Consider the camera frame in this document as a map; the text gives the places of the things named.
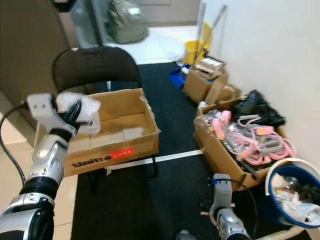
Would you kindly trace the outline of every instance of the white tile floor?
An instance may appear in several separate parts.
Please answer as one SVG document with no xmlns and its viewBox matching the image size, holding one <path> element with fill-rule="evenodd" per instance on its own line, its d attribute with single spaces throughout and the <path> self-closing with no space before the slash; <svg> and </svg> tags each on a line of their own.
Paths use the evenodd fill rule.
<svg viewBox="0 0 320 240">
<path fill-rule="evenodd" d="M 111 43 L 129 52 L 137 64 L 176 61 L 185 54 L 185 42 L 196 39 L 197 26 L 150 27 L 149 36 L 130 44 Z"/>
</svg>

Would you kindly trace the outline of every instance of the black plastic bag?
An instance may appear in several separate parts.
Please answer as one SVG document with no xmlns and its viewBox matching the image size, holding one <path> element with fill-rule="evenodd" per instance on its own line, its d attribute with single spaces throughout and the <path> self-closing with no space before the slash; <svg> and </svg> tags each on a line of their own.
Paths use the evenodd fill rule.
<svg viewBox="0 0 320 240">
<path fill-rule="evenodd" d="M 231 112 L 234 121 L 240 116 L 258 114 L 261 119 L 255 121 L 255 124 L 273 126 L 276 128 L 286 123 L 286 119 L 276 110 L 271 108 L 257 90 L 253 90 L 244 101 L 233 106 Z"/>
</svg>

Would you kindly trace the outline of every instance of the blue object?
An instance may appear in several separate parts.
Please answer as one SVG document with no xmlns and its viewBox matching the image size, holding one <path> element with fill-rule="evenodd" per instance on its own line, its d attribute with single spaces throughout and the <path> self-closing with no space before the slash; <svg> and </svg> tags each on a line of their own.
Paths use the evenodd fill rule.
<svg viewBox="0 0 320 240">
<path fill-rule="evenodd" d="M 215 186 L 215 185 L 217 185 L 217 183 L 218 183 L 218 181 L 216 179 L 212 178 L 212 185 Z"/>
<path fill-rule="evenodd" d="M 311 187 L 317 187 L 318 189 L 320 189 L 320 182 L 308 171 L 295 165 L 285 165 L 278 167 L 272 172 L 268 183 L 270 196 L 263 195 L 261 199 L 262 202 L 260 202 L 263 215 L 267 217 L 270 221 L 281 223 L 284 225 L 297 225 L 305 229 L 319 228 L 320 225 L 311 226 L 296 221 L 282 210 L 281 205 L 276 201 L 271 186 L 272 179 L 276 173 L 284 177 L 295 177 L 298 180 L 298 182 L 302 185 L 309 184 Z M 314 202 L 314 204 L 320 205 L 320 199 L 317 199 Z"/>
<path fill-rule="evenodd" d="M 190 65 L 189 64 L 185 64 L 181 67 L 178 67 L 176 70 L 172 71 L 170 74 L 169 74 L 169 77 L 170 77 L 170 80 L 171 82 L 173 82 L 173 84 L 179 89 L 182 87 L 182 85 L 185 84 L 186 82 L 186 77 L 185 75 L 181 72 L 181 69 L 182 68 L 190 68 Z"/>
</svg>

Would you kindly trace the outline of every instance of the blue bucket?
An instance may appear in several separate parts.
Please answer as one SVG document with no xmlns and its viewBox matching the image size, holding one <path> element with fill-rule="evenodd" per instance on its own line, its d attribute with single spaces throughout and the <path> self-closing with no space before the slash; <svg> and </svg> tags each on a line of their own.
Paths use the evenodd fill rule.
<svg viewBox="0 0 320 240">
<path fill-rule="evenodd" d="M 264 212 L 266 213 L 267 211 L 269 218 L 284 225 L 297 225 L 305 229 L 319 228 L 320 225 L 312 226 L 312 225 L 307 225 L 302 222 L 296 221 L 292 219 L 290 216 L 288 216 L 285 213 L 285 211 L 282 210 L 281 205 L 277 202 L 275 198 L 275 195 L 272 191 L 272 186 L 271 186 L 272 179 L 276 173 L 284 177 L 295 177 L 298 180 L 298 182 L 302 185 L 309 184 L 311 187 L 317 187 L 318 189 L 320 189 L 320 182 L 308 171 L 295 165 L 285 165 L 285 166 L 278 167 L 272 172 L 268 182 L 270 196 L 269 197 L 264 196 L 264 201 L 263 201 L 263 208 L 265 210 Z M 317 199 L 314 202 L 314 204 L 317 204 L 320 206 L 320 199 Z"/>
</svg>

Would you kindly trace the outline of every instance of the gray bag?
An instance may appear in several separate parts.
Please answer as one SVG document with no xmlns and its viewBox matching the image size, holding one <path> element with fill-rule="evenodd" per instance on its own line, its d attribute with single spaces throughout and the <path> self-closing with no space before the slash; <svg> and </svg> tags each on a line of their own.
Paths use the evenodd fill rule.
<svg viewBox="0 0 320 240">
<path fill-rule="evenodd" d="M 107 16 L 106 30 L 115 43 L 132 43 L 149 35 L 141 8 L 132 0 L 110 0 Z"/>
</svg>

